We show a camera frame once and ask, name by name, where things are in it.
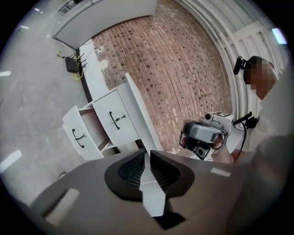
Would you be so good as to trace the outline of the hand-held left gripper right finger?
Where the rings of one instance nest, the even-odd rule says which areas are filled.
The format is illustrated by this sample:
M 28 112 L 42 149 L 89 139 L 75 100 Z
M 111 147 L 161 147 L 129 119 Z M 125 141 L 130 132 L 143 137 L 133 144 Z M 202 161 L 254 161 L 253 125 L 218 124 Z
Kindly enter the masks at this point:
M 161 235 L 223 235 L 248 165 L 150 152 L 151 171 L 166 195 Z

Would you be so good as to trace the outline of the person's right hand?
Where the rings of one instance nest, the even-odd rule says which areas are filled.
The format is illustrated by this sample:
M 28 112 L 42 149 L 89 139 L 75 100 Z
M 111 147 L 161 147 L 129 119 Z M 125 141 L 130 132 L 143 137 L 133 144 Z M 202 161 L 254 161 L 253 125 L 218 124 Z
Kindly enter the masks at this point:
M 217 150 L 214 150 L 214 152 L 211 154 L 211 158 L 214 162 L 231 164 L 233 163 L 232 155 L 229 153 L 227 146 L 222 142 L 222 135 L 218 134 L 212 144 L 213 147 Z

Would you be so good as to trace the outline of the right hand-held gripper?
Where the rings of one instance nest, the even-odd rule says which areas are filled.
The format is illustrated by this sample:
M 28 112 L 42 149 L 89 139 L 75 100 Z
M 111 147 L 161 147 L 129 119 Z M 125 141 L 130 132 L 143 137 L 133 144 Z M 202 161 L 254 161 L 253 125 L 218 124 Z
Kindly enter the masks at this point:
M 195 121 L 185 121 L 180 134 L 180 146 L 184 149 L 194 151 L 196 141 L 198 146 L 195 155 L 204 160 L 214 150 L 213 142 L 217 135 L 222 135 L 223 144 L 226 145 L 228 137 L 233 127 L 234 116 L 223 112 L 207 113 L 198 123 Z

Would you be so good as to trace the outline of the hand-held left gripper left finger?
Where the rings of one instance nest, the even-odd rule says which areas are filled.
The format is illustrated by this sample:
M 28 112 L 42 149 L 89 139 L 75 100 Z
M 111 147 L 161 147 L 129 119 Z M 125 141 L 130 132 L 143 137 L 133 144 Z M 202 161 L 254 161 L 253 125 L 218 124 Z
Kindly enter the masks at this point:
M 138 150 L 85 162 L 31 204 L 51 235 L 158 235 L 162 228 L 142 203 L 145 153 Z

